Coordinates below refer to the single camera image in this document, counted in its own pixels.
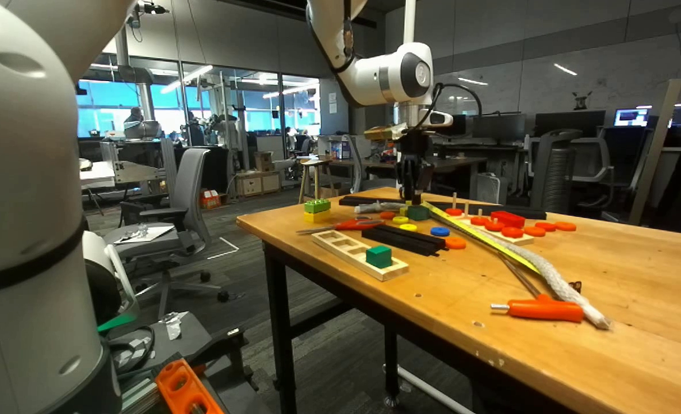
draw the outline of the orange object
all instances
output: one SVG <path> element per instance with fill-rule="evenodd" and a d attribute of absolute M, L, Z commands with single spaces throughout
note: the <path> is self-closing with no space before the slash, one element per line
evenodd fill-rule
<path fill-rule="evenodd" d="M 555 223 L 550 223 L 550 220 L 537 220 L 537 223 L 533 223 L 535 228 L 542 228 L 544 233 L 555 233 Z"/>
<path fill-rule="evenodd" d="M 565 319 L 577 324 L 583 319 L 583 311 L 577 303 L 555 302 L 547 295 L 537 295 L 533 300 L 511 300 L 506 306 L 509 316 L 524 319 Z"/>
<path fill-rule="evenodd" d="M 488 216 L 472 216 L 472 225 L 484 225 L 488 220 Z"/>
<path fill-rule="evenodd" d="M 571 220 L 555 220 L 551 225 L 555 231 L 560 231 L 560 233 L 575 233 L 575 223 Z"/>
<path fill-rule="evenodd" d="M 502 228 L 502 234 L 504 237 L 511 237 L 511 239 L 519 239 L 521 237 L 521 228 Z"/>
<path fill-rule="evenodd" d="M 489 233 L 502 233 L 502 228 L 504 225 L 498 220 L 494 220 L 494 219 L 484 223 L 484 231 L 489 231 Z"/>
<path fill-rule="evenodd" d="M 383 219 L 383 220 L 390 220 L 392 216 L 396 216 L 392 209 L 383 209 L 383 212 L 380 212 L 380 219 Z"/>
<path fill-rule="evenodd" d="M 449 208 L 447 214 L 449 214 L 449 216 L 459 216 L 463 209 Z"/>
<path fill-rule="evenodd" d="M 155 386 L 170 411 L 226 414 L 183 360 L 166 363 Z"/>
<path fill-rule="evenodd" d="M 447 237 L 447 249 L 464 249 L 464 239 L 463 237 Z"/>
<path fill-rule="evenodd" d="M 524 228 L 524 234 L 530 234 L 530 237 L 544 237 L 544 228 L 535 228 L 535 225 L 528 225 L 528 228 Z"/>

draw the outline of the box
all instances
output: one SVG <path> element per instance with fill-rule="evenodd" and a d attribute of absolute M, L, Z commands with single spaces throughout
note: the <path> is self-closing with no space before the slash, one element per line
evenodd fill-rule
<path fill-rule="evenodd" d="M 220 208 L 220 194 L 215 194 L 215 192 L 203 192 L 199 208 L 203 209 L 215 209 L 215 208 Z"/>
<path fill-rule="evenodd" d="M 245 171 L 235 176 L 237 195 L 261 195 L 277 192 L 277 172 L 275 171 Z"/>

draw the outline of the person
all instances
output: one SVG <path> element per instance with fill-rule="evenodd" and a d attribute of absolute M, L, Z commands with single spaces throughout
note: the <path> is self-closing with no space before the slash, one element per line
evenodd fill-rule
<path fill-rule="evenodd" d="M 123 120 L 123 135 L 127 138 L 138 135 L 139 122 L 143 122 L 139 109 L 130 109 L 130 116 Z"/>
<path fill-rule="evenodd" d="M 188 143 L 191 146 L 205 146 L 205 133 L 203 133 L 203 126 L 199 122 L 196 120 L 192 113 L 187 116 L 187 130 L 188 130 Z"/>

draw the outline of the toy tool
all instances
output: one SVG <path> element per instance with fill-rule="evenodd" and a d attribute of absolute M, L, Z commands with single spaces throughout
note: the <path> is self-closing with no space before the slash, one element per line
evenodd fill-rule
<path fill-rule="evenodd" d="M 517 265 L 504 260 L 511 273 L 526 288 L 533 300 L 511 300 L 506 303 L 493 303 L 493 312 L 506 312 L 521 319 L 556 319 L 556 323 L 581 323 L 583 311 L 571 302 L 556 302 L 550 295 L 537 292 L 530 281 L 519 271 Z"/>

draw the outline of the green block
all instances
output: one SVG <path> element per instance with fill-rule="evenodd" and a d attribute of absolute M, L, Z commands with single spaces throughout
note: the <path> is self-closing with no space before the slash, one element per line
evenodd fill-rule
<path fill-rule="evenodd" d="M 409 220 L 428 220 L 429 219 L 429 212 L 426 208 L 420 208 L 420 204 L 412 204 L 407 209 L 407 216 L 409 216 Z"/>
<path fill-rule="evenodd" d="M 319 214 L 319 212 L 329 212 L 329 209 L 330 209 L 330 202 L 327 197 L 304 202 L 304 212 L 308 212 L 308 214 Z"/>
<path fill-rule="evenodd" d="M 390 249 L 383 243 L 376 243 L 365 251 L 365 262 L 372 268 L 390 268 Z"/>

